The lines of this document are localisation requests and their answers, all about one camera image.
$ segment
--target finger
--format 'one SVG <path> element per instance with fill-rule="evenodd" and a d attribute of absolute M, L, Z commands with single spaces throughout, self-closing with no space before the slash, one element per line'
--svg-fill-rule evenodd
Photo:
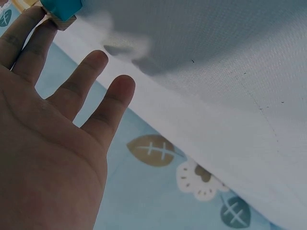
<path fill-rule="evenodd" d="M 107 63 L 108 57 L 104 52 L 93 51 L 47 100 L 72 121 L 82 108 L 91 86 Z"/>
<path fill-rule="evenodd" d="M 84 131 L 106 149 L 111 144 L 120 120 L 132 100 L 134 90 L 135 82 L 131 77 L 117 77 L 99 107 L 82 126 Z"/>
<path fill-rule="evenodd" d="M 56 33 L 57 28 L 50 20 L 39 25 L 21 52 L 12 72 L 35 86 Z"/>
<path fill-rule="evenodd" d="M 44 10 L 34 6 L 22 13 L 0 37 L 0 64 L 11 69 L 33 28 L 44 18 Z"/>

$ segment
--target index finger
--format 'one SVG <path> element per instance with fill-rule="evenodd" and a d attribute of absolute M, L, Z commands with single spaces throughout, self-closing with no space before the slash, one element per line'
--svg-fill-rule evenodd
<path fill-rule="evenodd" d="M 45 11 L 34 6 L 23 12 L 0 37 L 0 64 L 11 69 L 34 27 L 44 18 Z"/>

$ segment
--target white flower pattern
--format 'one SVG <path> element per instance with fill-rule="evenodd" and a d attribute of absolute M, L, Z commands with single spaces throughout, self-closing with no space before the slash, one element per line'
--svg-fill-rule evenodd
<path fill-rule="evenodd" d="M 228 192 L 229 188 L 215 176 L 188 159 L 177 167 L 177 184 L 184 193 L 193 193 L 199 201 L 212 200 L 217 190 Z"/>

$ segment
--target leaf print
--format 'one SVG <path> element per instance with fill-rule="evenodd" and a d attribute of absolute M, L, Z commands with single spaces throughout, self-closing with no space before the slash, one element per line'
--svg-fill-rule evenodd
<path fill-rule="evenodd" d="M 249 205 L 240 197 L 233 197 L 226 201 L 221 196 L 224 203 L 221 209 L 221 219 L 225 225 L 233 229 L 244 229 L 250 226 Z"/>
<path fill-rule="evenodd" d="M 12 11 L 11 10 L 5 11 L 0 19 L 0 27 L 8 26 L 10 23 L 11 17 L 12 17 Z"/>
<path fill-rule="evenodd" d="M 127 147 L 137 159 L 154 167 L 169 165 L 176 155 L 174 145 L 160 135 L 139 137 Z"/>

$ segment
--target wooden block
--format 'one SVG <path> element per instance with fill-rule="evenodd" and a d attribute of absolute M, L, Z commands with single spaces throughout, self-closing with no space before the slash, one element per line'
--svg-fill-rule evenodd
<path fill-rule="evenodd" d="M 63 22 L 60 18 L 55 16 L 53 13 L 49 12 L 40 1 L 36 2 L 35 5 L 43 7 L 43 9 L 47 13 L 47 17 L 54 22 L 54 24 L 57 26 L 58 30 L 65 31 L 68 27 L 70 27 L 71 24 L 74 23 L 74 21 L 77 20 L 77 17 L 74 15 L 71 18 L 69 18 L 67 21 Z"/>

